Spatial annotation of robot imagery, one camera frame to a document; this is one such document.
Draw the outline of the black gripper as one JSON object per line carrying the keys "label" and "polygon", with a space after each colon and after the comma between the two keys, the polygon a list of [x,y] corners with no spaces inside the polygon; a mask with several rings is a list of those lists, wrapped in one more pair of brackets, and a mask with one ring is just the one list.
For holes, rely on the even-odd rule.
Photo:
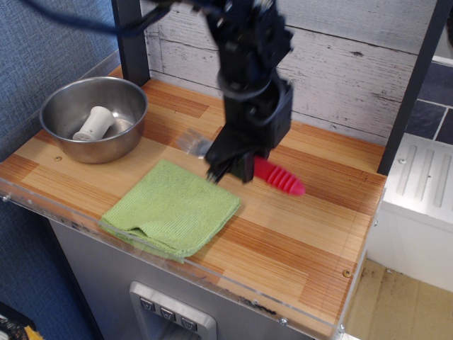
{"label": "black gripper", "polygon": [[219,183],[230,172],[243,183],[252,181],[254,154],[247,153],[267,155],[279,145],[291,127],[292,102],[293,88],[283,79],[248,99],[224,96],[226,121],[205,156],[207,180]]}

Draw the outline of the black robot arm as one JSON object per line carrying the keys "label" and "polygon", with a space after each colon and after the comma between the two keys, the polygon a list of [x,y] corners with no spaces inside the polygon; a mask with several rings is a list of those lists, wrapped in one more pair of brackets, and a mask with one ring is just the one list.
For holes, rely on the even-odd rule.
{"label": "black robot arm", "polygon": [[254,158],[267,158],[291,126],[293,88],[277,66],[291,51],[275,1],[190,1],[205,15],[219,50],[217,83],[225,124],[204,156],[207,178],[230,173],[244,183],[255,175]]}

